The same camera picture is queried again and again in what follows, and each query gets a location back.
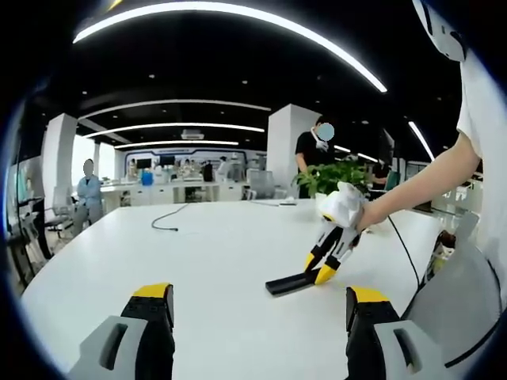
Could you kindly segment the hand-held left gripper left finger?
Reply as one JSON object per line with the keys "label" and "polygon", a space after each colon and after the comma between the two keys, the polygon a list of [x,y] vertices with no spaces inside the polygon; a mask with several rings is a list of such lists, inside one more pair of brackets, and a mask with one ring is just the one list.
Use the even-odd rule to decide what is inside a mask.
{"label": "hand-held left gripper left finger", "polygon": [[171,379],[173,285],[156,283],[134,292],[121,315],[107,317],[80,343],[69,379]]}

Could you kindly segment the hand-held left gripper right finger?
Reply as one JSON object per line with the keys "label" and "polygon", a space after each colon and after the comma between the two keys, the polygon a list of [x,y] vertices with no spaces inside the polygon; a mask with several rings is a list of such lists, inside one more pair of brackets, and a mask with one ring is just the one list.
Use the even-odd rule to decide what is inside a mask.
{"label": "hand-held left gripper right finger", "polygon": [[345,324],[349,379],[448,378],[440,347],[380,292],[347,288]]}

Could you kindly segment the person's right hand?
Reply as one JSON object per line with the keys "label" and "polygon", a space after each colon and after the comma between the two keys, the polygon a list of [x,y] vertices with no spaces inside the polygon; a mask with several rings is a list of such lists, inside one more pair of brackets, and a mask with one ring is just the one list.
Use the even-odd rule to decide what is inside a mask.
{"label": "person's right hand", "polygon": [[389,214],[390,208],[384,199],[378,198],[363,205],[363,213],[356,225],[358,233],[362,233],[368,227],[382,222]]}

